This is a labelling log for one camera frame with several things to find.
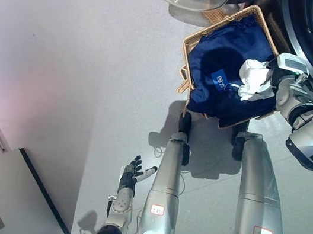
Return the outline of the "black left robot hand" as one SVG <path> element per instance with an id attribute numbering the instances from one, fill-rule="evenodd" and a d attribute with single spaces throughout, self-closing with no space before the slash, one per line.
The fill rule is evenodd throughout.
<path id="1" fill-rule="evenodd" d="M 131 162 L 123 168 L 121 177 L 119 178 L 119 186 L 117 191 L 130 189 L 135 192 L 137 182 L 141 182 L 158 171 L 158 167 L 153 166 L 149 169 L 142 169 L 142 157 L 136 156 Z"/>

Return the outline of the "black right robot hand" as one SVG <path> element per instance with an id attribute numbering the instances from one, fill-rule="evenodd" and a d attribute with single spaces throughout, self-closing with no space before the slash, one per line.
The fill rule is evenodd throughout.
<path id="1" fill-rule="evenodd" d="M 280 83 L 280 79 L 282 77 L 281 76 L 282 72 L 280 71 L 280 68 L 279 68 L 279 65 L 277 62 L 277 58 L 274 58 L 273 60 L 271 60 L 267 64 L 266 67 L 269 70 L 267 77 L 268 77 L 270 86 L 271 86 L 274 94 L 276 94 L 277 90 L 278 90 L 278 85 Z"/>

